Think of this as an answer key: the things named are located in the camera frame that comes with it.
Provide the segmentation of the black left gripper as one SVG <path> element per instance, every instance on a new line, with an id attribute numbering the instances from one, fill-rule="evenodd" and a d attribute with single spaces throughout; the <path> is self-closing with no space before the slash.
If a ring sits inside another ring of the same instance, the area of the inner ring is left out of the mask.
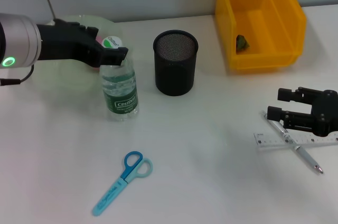
<path id="1" fill-rule="evenodd" d="M 78 22 L 55 19 L 54 25 L 38 24 L 41 36 L 39 60 L 77 60 L 93 68 L 120 66 L 128 48 L 104 48 L 96 37 L 99 29 Z"/>

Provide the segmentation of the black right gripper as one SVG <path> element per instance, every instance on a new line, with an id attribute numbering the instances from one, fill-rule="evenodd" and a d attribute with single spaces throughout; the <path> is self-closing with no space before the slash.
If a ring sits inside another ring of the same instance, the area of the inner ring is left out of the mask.
<path id="1" fill-rule="evenodd" d="M 279 88 L 277 100 L 312 103 L 311 114 L 284 111 L 268 106 L 267 119 L 283 122 L 283 128 L 304 132 L 313 132 L 316 136 L 326 137 L 337 132 L 337 92 L 319 91 L 298 87 L 295 91 Z"/>

